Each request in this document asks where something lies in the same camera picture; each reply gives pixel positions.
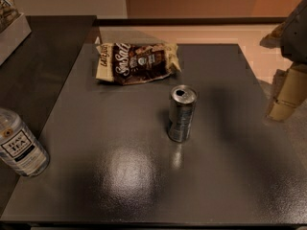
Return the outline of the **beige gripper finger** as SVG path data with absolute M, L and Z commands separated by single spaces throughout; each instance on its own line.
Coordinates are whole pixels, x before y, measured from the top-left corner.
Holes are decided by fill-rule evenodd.
M 307 99 L 307 64 L 293 62 L 287 70 L 277 69 L 272 81 L 266 117 L 283 122 Z
M 279 48 L 284 28 L 285 23 L 279 24 L 269 34 L 260 40 L 260 45 L 266 48 Z

